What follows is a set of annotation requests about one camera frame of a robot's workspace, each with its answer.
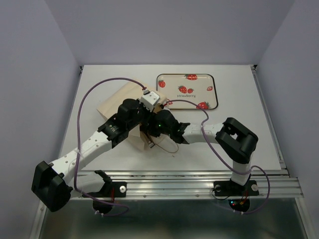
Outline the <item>beige paper bag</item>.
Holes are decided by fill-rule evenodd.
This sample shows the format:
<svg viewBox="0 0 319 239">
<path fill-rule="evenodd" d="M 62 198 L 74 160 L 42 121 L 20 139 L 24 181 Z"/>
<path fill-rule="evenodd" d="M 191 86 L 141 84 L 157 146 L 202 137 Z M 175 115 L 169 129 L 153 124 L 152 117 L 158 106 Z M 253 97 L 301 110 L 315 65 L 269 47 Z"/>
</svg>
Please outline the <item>beige paper bag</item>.
<svg viewBox="0 0 319 239">
<path fill-rule="evenodd" d="M 138 84 L 127 82 L 108 99 L 100 103 L 97 107 L 97 111 L 105 120 L 108 120 L 118 111 L 119 105 L 122 104 L 125 99 L 139 99 L 142 94 L 142 89 Z M 126 139 L 131 146 L 139 151 L 150 149 L 148 140 L 152 140 L 155 143 L 155 147 L 157 146 L 168 153 L 177 153 L 179 150 L 178 145 L 168 136 L 163 134 L 160 137 L 147 136 L 140 131 L 138 126 L 129 132 L 129 136 Z"/>
</svg>

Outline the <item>metal tongs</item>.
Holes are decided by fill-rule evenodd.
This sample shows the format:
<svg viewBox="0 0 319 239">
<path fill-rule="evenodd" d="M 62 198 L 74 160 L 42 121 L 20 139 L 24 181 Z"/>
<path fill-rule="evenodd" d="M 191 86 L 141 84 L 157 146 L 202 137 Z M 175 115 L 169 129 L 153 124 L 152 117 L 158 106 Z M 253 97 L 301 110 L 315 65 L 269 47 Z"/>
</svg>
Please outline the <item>metal tongs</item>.
<svg viewBox="0 0 319 239">
<path fill-rule="evenodd" d="M 153 148 L 155 146 L 155 143 L 152 140 L 148 140 L 148 146 L 149 148 Z"/>
</svg>

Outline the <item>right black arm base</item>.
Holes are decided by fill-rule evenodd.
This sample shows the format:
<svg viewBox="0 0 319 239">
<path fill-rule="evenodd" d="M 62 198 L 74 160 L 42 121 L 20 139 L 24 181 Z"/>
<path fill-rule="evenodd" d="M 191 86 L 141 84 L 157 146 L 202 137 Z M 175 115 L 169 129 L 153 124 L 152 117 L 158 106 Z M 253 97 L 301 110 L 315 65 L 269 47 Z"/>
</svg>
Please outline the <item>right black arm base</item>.
<svg viewBox="0 0 319 239">
<path fill-rule="evenodd" d="M 259 188 L 255 180 L 249 180 L 241 186 L 231 180 L 215 181 L 212 196 L 220 200 L 228 200 L 231 209 L 247 212 L 250 208 L 250 197 L 259 196 Z"/>
</svg>

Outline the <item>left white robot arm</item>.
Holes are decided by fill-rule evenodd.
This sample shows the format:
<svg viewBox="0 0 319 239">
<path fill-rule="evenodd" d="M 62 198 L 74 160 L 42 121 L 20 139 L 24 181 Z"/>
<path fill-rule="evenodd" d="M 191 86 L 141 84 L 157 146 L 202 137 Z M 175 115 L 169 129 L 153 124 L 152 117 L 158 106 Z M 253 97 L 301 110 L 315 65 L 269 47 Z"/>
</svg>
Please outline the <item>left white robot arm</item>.
<svg viewBox="0 0 319 239">
<path fill-rule="evenodd" d="M 115 206 L 115 197 L 125 197 L 126 182 L 114 183 L 102 170 L 79 177 L 78 172 L 101 154 L 124 141 L 129 132 L 142 123 L 148 123 L 157 104 L 147 100 L 125 99 L 116 114 L 98 127 L 89 139 L 77 148 L 50 163 L 40 162 L 34 172 L 31 190 L 51 211 L 62 209 L 71 198 L 84 196 L 95 204 L 105 204 L 103 214 Z"/>
</svg>

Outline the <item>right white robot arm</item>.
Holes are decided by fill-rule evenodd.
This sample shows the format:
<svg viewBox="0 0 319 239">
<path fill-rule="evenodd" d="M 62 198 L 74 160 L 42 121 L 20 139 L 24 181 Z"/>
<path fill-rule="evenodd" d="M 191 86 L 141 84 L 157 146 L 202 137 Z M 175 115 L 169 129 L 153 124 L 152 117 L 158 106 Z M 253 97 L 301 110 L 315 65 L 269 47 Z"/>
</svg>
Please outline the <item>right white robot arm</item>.
<svg viewBox="0 0 319 239">
<path fill-rule="evenodd" d="M 168 136 L 177 144 L 207 143 L 222 163 L 232 171 L 229 188 L 234 194 L 247 189 L 251 174 L 251 156 L 258 137 L 235 118 L 219 124 L 192 124 L 178 122 L 168 110 L 153 113 L 142 123 L 146 135 Z"/>
</svg>

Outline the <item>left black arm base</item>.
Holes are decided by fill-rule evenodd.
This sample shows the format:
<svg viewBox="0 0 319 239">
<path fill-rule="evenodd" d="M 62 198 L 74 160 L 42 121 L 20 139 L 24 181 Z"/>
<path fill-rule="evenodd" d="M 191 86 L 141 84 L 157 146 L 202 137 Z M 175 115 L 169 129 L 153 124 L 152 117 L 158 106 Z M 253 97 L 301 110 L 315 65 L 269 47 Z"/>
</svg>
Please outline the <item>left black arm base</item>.
<svg viewBox="0 0 319 239">
<path fill-rule="evenodd" d="M 129 211 L 128 206 L 116 202 L 116 199 L 125 198 L 126 193 L 127 183 L 120 181 L 105 183 L 99 192 L 91 192 L 82 196 L 93 200 L 92 207 L 96 215 L 114 217 Z"/>
</svg>

